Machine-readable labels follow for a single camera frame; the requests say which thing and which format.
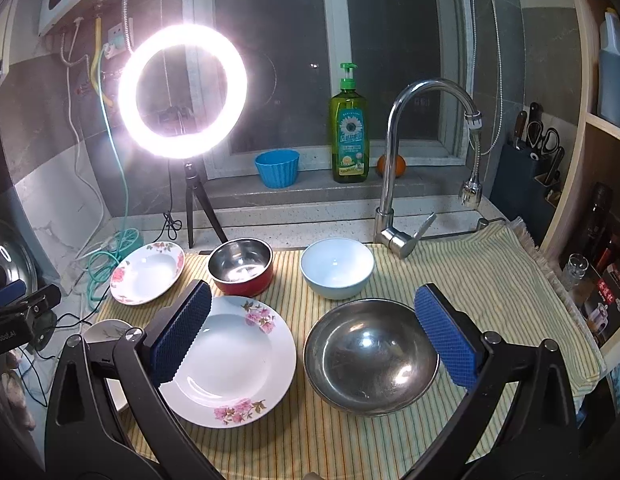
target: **glowing ring light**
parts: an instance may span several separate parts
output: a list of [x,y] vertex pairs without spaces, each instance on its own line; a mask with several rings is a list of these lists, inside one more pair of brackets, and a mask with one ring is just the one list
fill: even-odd
[[[216,120],[196,134],[164,137],[146,126],[136,106],[136,86],[152,56],[177,45],[198,46],[215,56],[226,72],[226,102]],[[230,133],[244,109],[248,79],[234,45],[203,25],[174,25],[148,38],[130,57],[119,83],[119,108],[124,126],[140,146],[155,155],[190,158],[216,146]]]

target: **chrome faucet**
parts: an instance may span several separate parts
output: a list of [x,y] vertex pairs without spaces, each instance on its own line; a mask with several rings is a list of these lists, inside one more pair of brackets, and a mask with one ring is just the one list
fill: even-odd
[[474,143],[474,165],[470,178],[461,185],[459,200],[469,208],[477,209],[481,202],[482,186],[479,182],[479,163],[481,148],[479,137],[482,127],[481,112],[476,108],[468,93],[458,84],[447,79],[426,79],[409,84],[395,99],[390,116],[388,117],[388,133],[386,135],[386,167],[384,168],[384,183],[381,189],[381,202],[375,215],[375,242],[385,245],[400,258],[405,258],[413,250],[417,241],[434,222],[432,214],[414,236],[399,231],[392,226],[394,210],[392,209],[392,195],[394,194],[394,179],[396,171],[396,157],[399,153],[399,134],[397,125],[405,105],[411,97],[430,91],[443,90],[456,97],[465,109],[465,118]]

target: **plate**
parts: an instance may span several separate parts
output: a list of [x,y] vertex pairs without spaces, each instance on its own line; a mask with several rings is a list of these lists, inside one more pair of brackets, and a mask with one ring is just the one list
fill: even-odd
[[[113,339],[119,339],[130,328],[132,328],[130,323],[126,323],[120,319],[104,319],[86,330],[84,332],[84,339],[88,344],[98,343],[100,341],[112,341]],[[106,381],[108,382],[108,388],[110,389],[114,407],[118,412],[124,410],[128,406],[128,400],[123,393],[121,383],[114,379],[106,379]]]
[[194,424],[235,428],[279,403],[295,367],[295,341],[279,314],[251,298],[219,296],[174,379],[159,391]]
[[110,277],[112,297],[126,305],[158,298],[183,271],[185,253],[172,242],[154,242],[130,253]]

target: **plastic jug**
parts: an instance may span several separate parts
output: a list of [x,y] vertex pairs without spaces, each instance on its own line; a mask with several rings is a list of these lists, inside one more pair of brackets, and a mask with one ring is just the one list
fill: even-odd
[[614,9],[606,10],[600,26],[599,117],[620,128],[620,21]]

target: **window pane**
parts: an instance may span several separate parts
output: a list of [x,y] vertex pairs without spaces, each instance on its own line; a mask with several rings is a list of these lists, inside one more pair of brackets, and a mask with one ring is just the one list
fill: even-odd
[[215,0],[215,17],[248,72],[232,152],[328,144],[324,0]]
[[[370,138],[386,135],[398,93],[440,75],[436,0],[348,0],[357,91],[368,99]],[[401,139],[437,139],[439,93],[412,99],[399,124]]]

